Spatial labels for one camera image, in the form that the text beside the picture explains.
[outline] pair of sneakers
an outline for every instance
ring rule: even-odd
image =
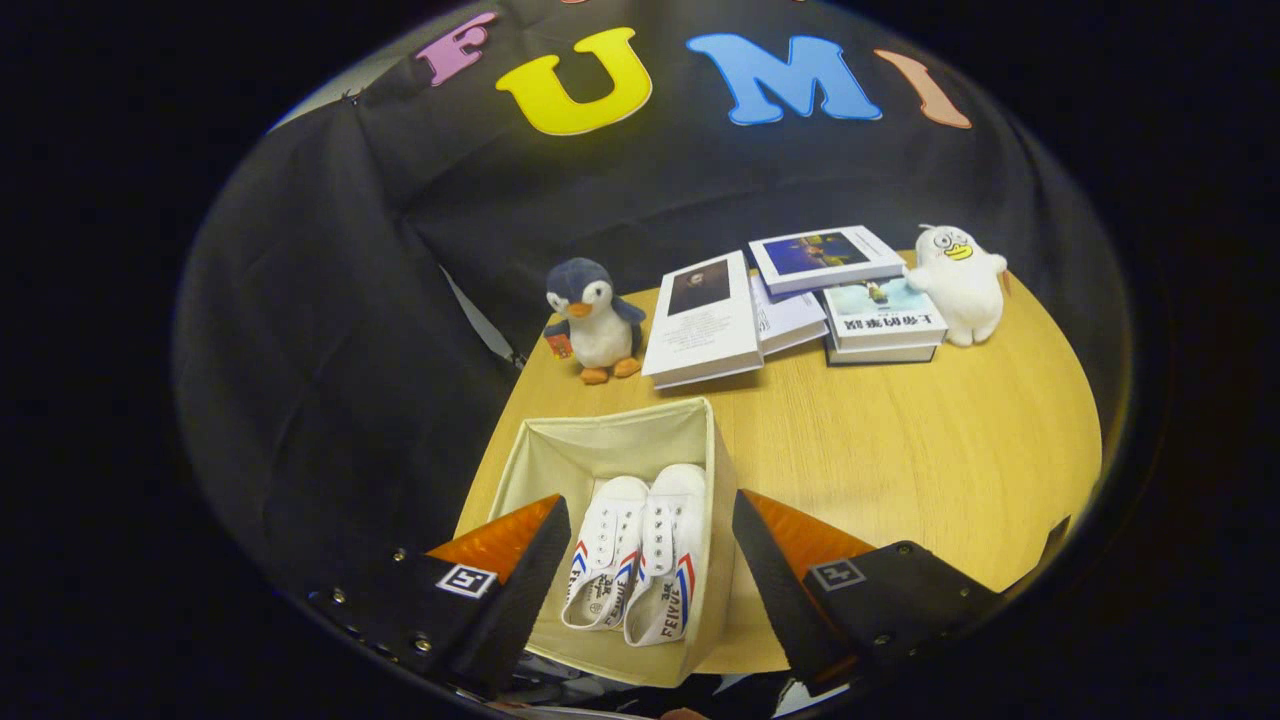
[[[576,630],[621,624],[632,647],[684,638],[705,488],[707,474],[686,462],[664,468],[652,488],[631,475],[604,483],[573,547],[561,620]]]

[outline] white duck plush toy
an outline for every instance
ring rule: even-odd
[[[947,340],[960,347],[983,342],[1005,313],[1001,255],[983,250],[969,233],[950,225],[925,228],[915,241],[915,269],[906,283],[929,295],[947,322]]]

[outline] blue letter m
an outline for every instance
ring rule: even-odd
[[[881,109],[867,99],[845,65],[841,58],[844,50],[828,40],[803,35],[792,37],[786,63],[740,35],[700,35],[690,38],[686,46],[705,54],[719,68],[737,101],[728,119],[740,126],[782,119],[782,108],[764,97],[760,85],[769,86],[805,118],[813,114],[813,96],[819,85],[826,95],[822,109],[832,118],[874,120],[881,117]]]

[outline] stack of books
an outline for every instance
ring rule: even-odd
[[[928,363],[946,338],[938,309],[906,278],[828,287],[822,295],[831,323],[828,365]]]
[[[831,365],[928,363],[946,336],[902,258],[863,225],[748,247],[756,275],[741,251],[663,275],[643,370],[655,388],[756,370],[824,336]]]

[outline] book cover picture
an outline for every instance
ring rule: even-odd
[[[928,296],[906,284],[906,278],[849,283],[831,288],[827,295],[837,315],[932,310]]]
[[[728,260],[685,270],[672,279],[667,316],[728,300]]]
[[[780,275],[856,265],[868,258],[844,233],[824,232],[764,243]]]

